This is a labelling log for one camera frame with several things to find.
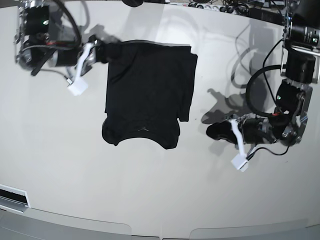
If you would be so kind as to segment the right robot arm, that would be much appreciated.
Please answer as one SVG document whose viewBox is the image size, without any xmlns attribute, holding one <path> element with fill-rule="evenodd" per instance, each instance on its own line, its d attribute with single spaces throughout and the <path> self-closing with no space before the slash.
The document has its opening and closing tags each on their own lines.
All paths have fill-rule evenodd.
<svg viewBox="0 0 320 240">
<path fill-rule="evenodd" d="M 14 36 L 15 62 L 36 76 L 47 64 L 66 68 L 70 78 L 84 76 L 93 64 L 109 62 L 107 45 L 120 40 L 97 25 L 89 33 L 78 25 L 61 0 L 20 0 Z"/>
</svg>

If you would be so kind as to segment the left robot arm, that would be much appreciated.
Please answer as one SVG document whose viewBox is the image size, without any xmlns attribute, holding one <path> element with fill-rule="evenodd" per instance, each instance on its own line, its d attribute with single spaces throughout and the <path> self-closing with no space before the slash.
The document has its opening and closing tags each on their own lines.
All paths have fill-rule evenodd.
<svg viewBox="0 0 320 240">
<path fill-rule="evenodd" d="M 245 102 L 250 113 L 232 114 L 211 124 L 206 134 L 213 140 L 225 140 L 239 147 L 281 143 L 287 148 L 298 144 L 305 132 L 308 108 L 313 92 L 311 84 L 320 79 L 320 2 L 286 1 L 283 38 L 279 41 L 287 56 L 281 64 L 263 65 L 246 85 Z M 272 113 L 257 109 L 251 97 L 260 75 L 280 70 L 283 77 L 274 98 Z"/>
</svg>

